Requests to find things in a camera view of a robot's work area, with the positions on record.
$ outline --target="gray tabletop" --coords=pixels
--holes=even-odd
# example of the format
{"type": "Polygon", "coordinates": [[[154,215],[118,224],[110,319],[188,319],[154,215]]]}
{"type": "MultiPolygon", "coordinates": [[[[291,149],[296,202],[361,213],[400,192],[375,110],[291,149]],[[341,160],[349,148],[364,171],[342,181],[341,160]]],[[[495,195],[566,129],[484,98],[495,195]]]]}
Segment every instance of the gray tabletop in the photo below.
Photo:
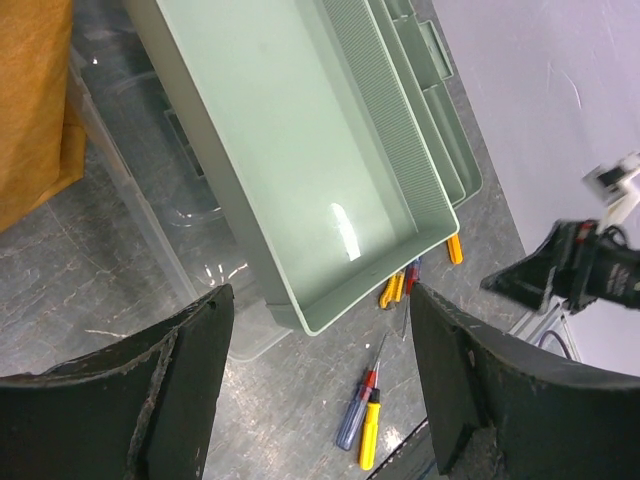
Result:
{"type": "MultiPolygon", "coordinates": [[[[417,2],[435,19],[430,2],[417,2]]],[[[523,256],[504,195],[456,76],[448,83],[484,177],[460,207],[462,265],[444,245],[423,261],[422,282],[480,319],[508,329],[522,312],[482,292],[487,274],[523,256]]],[[[85,178],[0,234],[0,374],[42,372],[167,317],[178,307],[93,145],[85,178]]],[[[318,337],[289,335],[257,360],[229,361],[209,447],[207,479],[363,479],[357,448],[335,435],[385,332],[380,463],[425,417],[411,333],[401,311],[363,299],[318,337]]]]}

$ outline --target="brown leather bag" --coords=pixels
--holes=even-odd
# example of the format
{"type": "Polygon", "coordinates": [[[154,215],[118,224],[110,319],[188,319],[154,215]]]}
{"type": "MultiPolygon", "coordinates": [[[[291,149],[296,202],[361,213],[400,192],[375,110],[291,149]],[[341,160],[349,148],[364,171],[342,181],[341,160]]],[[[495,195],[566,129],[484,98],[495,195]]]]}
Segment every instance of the brown leather bag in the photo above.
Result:
{"type": "Polygon", "coordinates": [[[0,1],[0,232],[84,172],[66,102],[71,17],[71,0],[0,1]]]}

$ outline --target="yellow screwdriver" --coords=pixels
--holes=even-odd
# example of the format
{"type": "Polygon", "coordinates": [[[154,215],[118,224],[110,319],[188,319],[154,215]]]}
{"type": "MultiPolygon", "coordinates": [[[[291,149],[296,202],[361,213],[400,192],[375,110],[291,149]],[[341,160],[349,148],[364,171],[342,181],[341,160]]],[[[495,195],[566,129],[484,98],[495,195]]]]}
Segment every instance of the yellow screwdriver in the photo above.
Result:
{"type": "Polygon", "coordinates": [[[378,418],[380,417],[380,390],[378,377],[367,403],[367,417],[362,429],[362,445],[360,446],[360,468],[371,470],[376,459],[376,442],[378,440],[378,418]]]}

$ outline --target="clear plastic bin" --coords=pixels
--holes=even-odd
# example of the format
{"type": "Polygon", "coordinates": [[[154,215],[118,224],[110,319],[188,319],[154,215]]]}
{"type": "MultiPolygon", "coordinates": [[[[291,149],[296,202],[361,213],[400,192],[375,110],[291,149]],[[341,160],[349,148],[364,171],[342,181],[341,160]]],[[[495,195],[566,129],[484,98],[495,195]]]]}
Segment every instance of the clear plastic bin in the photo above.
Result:
{"type": "Polygon", "coordinates": [[[284,338],[151,62],[119,2],[76,2],[69,89],[122,200],[184,305],[222,283],[235,293],[229,356],[284,338]]]}

